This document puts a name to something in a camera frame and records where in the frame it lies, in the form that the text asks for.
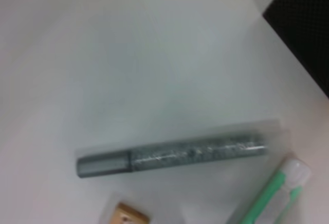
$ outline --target black mesh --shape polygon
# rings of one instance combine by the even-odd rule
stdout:
[[[329,97],[329,0],[274,0],[264,17]]]

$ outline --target pen cap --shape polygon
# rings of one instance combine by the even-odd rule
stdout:
[[[80,178],[131,171],[129,151],[82,157],[77,161],[77,174]]]
[[[304,186],[312,174],[304,162],[295,158],[288,159],[281,166],[280,171],[285,174],[284,185],[289,189]]]

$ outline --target green and white tube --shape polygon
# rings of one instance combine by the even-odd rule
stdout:
[[[288,159],[262,191],[241,224],[278,224],[311,176],[298,159]]]

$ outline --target white cap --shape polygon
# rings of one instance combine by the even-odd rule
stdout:
[[[290,189],[304,186],[312,174],[304,162],[295,158],[286,160],[280,171],[286,175],[284,185]]]

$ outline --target pencil eraser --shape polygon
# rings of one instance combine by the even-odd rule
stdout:
[[[148,224],[150,219],[139,211],[119,203],[109,224]]]

